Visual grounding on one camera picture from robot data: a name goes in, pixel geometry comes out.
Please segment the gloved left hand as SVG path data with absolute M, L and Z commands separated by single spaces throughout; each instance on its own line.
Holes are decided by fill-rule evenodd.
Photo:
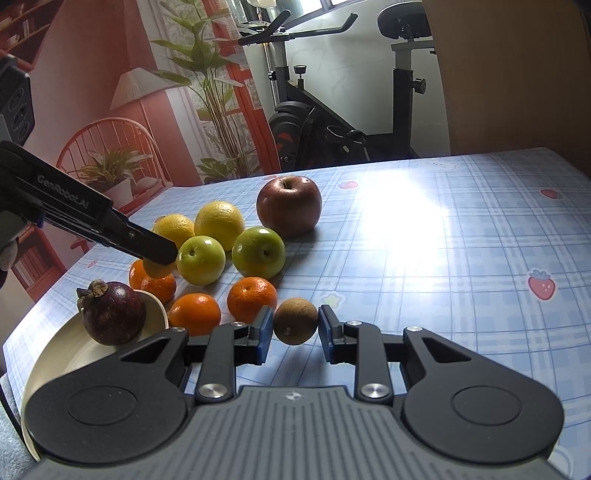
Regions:
M 8 277 L 8 272 L 16 261 L 19 238 L 30 227 L 30 223 L 19 215 L 7 210 L 1 211 L 0 219 L 0 288 Z

